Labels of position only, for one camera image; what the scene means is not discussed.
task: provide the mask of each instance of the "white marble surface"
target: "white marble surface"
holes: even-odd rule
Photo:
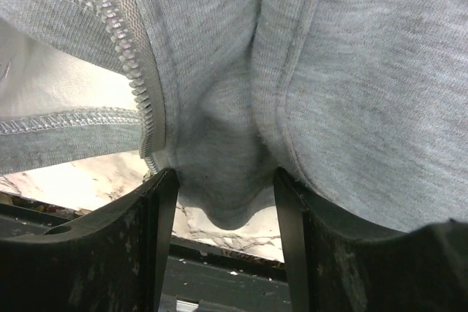
[[[146,170],[137,153],[120,153],[0,176],[0,191],[86,213],[136,188]],[[283,262],[275,208],[227,231],[215,227],[200,209],[178,204],[173,234]]]

